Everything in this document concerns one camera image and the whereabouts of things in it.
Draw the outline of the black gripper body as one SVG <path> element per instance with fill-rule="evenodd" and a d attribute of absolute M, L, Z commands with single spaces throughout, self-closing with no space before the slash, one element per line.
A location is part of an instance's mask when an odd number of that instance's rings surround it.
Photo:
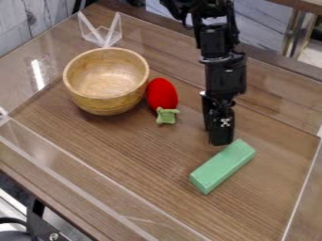
<path fill-rule="evenodd" d="M 202 56 L 205 64 L 204 111 L 232 108 L 234 98 L 248 90 L 248 56 L 229 52 L 221 56 Z"/>

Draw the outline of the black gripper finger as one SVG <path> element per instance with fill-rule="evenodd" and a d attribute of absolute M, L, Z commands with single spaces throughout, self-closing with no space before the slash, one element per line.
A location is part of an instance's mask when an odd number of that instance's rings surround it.
<path fill-rule="evenodd" d="M 232 108 L 217 109 L 210 112 L 209 139 L 216 146 L 233 142 L 236 115 Z"/>
<path fill-rule="evenodd" d="M 210 111 L 210 104 L 212 101 L 209 100 L 205 93 L 201 93 L 202 96 L 202 106 L 204 106 L 204 116 L 205 116 L 205 130 L 209 131 L 209 111 Z"/>

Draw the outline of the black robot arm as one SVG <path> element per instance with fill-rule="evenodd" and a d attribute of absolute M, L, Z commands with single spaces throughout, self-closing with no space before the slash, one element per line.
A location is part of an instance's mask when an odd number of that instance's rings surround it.
<path fill-rule="evenodd" d="M 161 4 L 194 30 L 205 65 L 205 130 L 213 145 L 228 145 L 236 130 L 234 98 L 248 91 L 248 56 L 236 50 L 241 42 L 234 0 L 161 0 Z"/>

